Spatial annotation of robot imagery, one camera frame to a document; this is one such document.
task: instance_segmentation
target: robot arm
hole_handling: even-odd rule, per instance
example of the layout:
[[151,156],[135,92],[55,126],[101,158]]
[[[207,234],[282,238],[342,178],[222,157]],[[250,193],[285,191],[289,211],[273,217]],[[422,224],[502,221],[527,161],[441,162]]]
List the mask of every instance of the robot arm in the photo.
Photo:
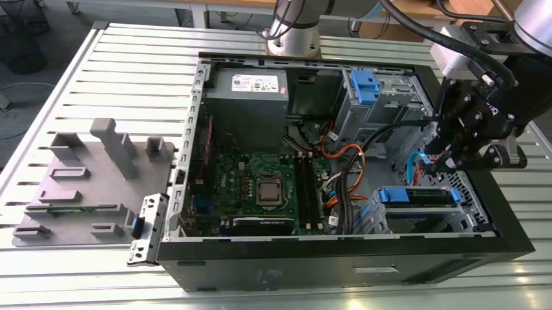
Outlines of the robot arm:
[[478,79],[444,79],[437,136],[425,149],[438,161],[425,167],[428,172],[527,166],[516,138],[552,107],[552,3],[525,0],[514,17],[508,23],[464,23],[445,30],[504,61],[516,78],[513,86],[505,86],[477,61],[432,48],[445,76],[454,76],[454,64],[465,62]]
[[446,78],[437,135],[425,148],[438,159],[425,167],[429,173],[524,168],[516,137],[552,107],[552,1],[524,0],[514,21],[501,0],[492,1],[506,23],[464,23],[438,33],[392,0],[278,0],[271,28],[259,34],[271,54],[317,57],[319,16],[361,17],[379,3],[402,26],[436,43],[432,55]]

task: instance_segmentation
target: metal bracket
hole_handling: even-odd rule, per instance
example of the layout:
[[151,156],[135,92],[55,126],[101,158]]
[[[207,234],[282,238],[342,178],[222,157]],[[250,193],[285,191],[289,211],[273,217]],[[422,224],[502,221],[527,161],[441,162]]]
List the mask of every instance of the metal bracket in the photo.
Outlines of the metal bracket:
[[167,213],[168,196],[154,194],[144,197],[142,209],[132,228],[132,235],[139,237],[130,245],[127,266],[158,266],[156,251],[163,235],[163,222]]

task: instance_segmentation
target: aluminum table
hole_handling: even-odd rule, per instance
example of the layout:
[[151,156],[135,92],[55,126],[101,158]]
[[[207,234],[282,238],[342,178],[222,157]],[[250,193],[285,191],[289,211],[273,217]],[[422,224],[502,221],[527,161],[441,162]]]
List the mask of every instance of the aluminum table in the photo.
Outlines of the aluminum table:
[[[322,37],[322,57],[417,63],[438,74],[422,43]],[[15,248],[56,132],[84,141],[93,118],[115,118],[134,141],[182,141],[199,51],[262,54],[253,32],[110,24],[93,29],[0,175],[0,307],[110,309],[551,309],[552,148],[533,124],[521,136],[525,170],[494,172],[536,252],[437,285],[186,293],[160,267],[126,267],[128,246]]]

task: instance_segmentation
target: blue latch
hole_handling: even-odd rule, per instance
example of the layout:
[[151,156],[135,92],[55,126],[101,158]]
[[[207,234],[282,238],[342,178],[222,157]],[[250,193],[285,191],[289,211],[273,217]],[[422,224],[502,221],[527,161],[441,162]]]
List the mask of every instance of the blue latch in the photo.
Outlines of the blue latch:
[[452,195],[452,199],[454,199],[454,202],[461,203],[462,195],[460,194],[460,191],[457,189],[450,190],[450,195]]
[[404,188],[389,188],[379,190],[379,200],[381,202],[409,202],[408,192]]
[[379,98],[379,81],[373,76],[371,70],[353,70],[353,87],[358,94],[358,103],[371,105]]

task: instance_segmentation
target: floor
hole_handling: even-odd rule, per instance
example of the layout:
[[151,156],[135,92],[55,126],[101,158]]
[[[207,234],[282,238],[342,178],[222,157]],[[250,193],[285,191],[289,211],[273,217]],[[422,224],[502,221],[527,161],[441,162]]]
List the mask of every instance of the floor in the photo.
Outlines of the floor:
[[[84,40],[95,21],[111,21],[116,23],[132,23],[158,26],[178,26],[175,11],[168,8],[143,8],[134,6],[80,4],[81,13],[72,15],[60,1],[45,0],[44,13],[49,21],[51,30],[36,37],[40,48],[47,57],[48,64],[40,72],[19,76],[12,74],[0,65],[0,88],[4,85],[20,82],[44,82],[55,84],[69,64],[72,56]],[[271,23],[269,15],[238,14],[227,18],[228,23],[220,22],[216,12],[210,13],[211,28],[258,30]],[[321,20],[321,33],[327,36],[349,37],[346,21]],[[7,164],[11,154],[23,137],[3,139],[20,134],[31,125],[37,111],[48,97],[51,88],[44,85],[25,85],[12,87],[1,91],[12,102],[12,109],[0,113],[0,171]],[[537,124],[552,138],[552,112],[543,116]]]

